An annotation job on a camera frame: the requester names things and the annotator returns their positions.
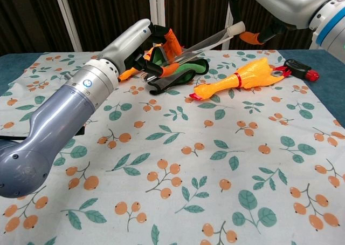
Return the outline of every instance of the orange object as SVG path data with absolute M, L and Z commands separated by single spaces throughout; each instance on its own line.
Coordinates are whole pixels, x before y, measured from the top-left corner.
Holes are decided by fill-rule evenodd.
M 203 100 L 212 97 L 217 91 L 230 89 L 232 87 L 250 89 L 256 86 L 269 86 L 284 79 L 284 76 L 272 76 L 272 70 L 273 69 L 268 65 L 267 58 L 255 60 L 239 68 L 233 75 L 219 82 L 196 86 L 194 88 L 194 93 L 189 96 L 196 100 Z
M 239 35 L 239 38 L 249 44 L 263 45 L 264 43 L 258 41 L 258 35 L 259 33 L 243 32 Z
M 164 78 L 164 77 L 168 77 L 172 75 L 178 69 L 178 66 L 179 66 L 178 63 L 173 63 L 166 67 L 162 67 L 163 73 L 160 76 L 160 78 Z
M 172 31 L 172 29 L 169 30 L 169 32 L 164 35 L 167 42 L 162 45 L 164 48 L 164 51 L 168 57 L 168 60 L 172 60 L 175 56 L 178 56 L 182 53 L 182 48 L 180 44 L 178 43 L 178 40 Z
M 151 58 L 151 53 L 152 53 L 152 50 L 153 50 L 154 47 L 152 47 L 152 48 L 144 55 L 144 59 L 145 59 L 145 60 L 149 60 L 149 59 Z M 119 79 L 120 79 L 121 81 L 126 80 L 126 79 L 128 79 L 130 76 L 132 76 L 132 75 L 134 75 L 134 74 L 137 74 L 137 73 L 139 73 L 139 72 L 140 72 L 140 71 L 138 71 L 137 69 L 131 68 L 131 69 L 125 71 L 123 74 L 121 74 L 121 75 L 119 76 Z

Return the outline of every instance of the orange rubber chicken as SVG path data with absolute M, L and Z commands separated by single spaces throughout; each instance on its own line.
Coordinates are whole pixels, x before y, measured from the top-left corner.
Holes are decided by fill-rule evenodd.
M 214 93 L 233 87 L 250 89 L 256 86 L 272 85 L 289 75 L 283 74 L 280 77 L 271 75 L 273 71 L 268 65 L 267 58 L 255 60 L 239 68 L 233 75 L 212 84 L 201 84 L 194 88 L 194 93 L 189 95 L 196 100 L 203 100 L 212 97 Z

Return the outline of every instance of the white pole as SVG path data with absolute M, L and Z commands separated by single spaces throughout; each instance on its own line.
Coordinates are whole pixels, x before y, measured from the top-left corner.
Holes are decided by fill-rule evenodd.
M 149 1 L 150 1 L 151 22 L 156 25 L 158 23 L 157 0 L 149 0 Z
M 233 17 L 232 17 L 232 13 L 230 10 L 230 5 L 227 4 L 227 12 L 226 12 L 226 20 L 225 20 L 225 28 L 227 26 L 230 26 L 233 24 Z M 222 44 L 222 50 L 228 50 L 229 49 L 229 44 L 230 44 L 230 40 L 226 41 Z
M 165 26 L 165 6 L 164 0 L 157 0 L 158 25 Z
M 75 27 L 75 23 L 73 20 L 73 16 L 71 13 L 70 5 L 68 4 L 68 0 L 57 0 L 61 14 L 63 16 L 68 35 L 70 36 L 70 40 L 75 52 L 82 52 L 82 47 L 80 44 L 77 28 Z

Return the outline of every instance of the floral tablecloth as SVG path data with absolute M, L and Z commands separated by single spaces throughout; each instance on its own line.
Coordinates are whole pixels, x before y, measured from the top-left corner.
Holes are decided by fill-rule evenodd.
M 37 59 L 0 97 L 0 135 L 27 135 L 32 112 L 95 54 Z M 0 243 L 343 244 L 345 130 L 293 77 L 191 100 L 254 59 L 284 62 L 273 50 L 202 57 L 208 74 L 159 96 L 140 75 L 121 82 L 40 189 L 0 198 Z

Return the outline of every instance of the dark brown curtain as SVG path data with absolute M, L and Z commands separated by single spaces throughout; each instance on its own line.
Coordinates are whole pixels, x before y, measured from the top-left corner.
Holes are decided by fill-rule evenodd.
M 101 51 L 128 27 L 150 18 L 149 0 L 68 0 L 84 51 Z
M 57 0 L 0 0 L 0 55 L 72 51 Z
M 227 0 L 165 0 L 165 23 L 189 48 L 224 29 Z
M 260 32 L 273 17 L 255 0 L 240 0 L 239 7 L 242 20 L 249 32 Z M 229 49 L 309 49 L 311 43 L 311 30 L 303 29 L 277 35 L 264 45 L 250 45 L 237 36 L 230 41 Z

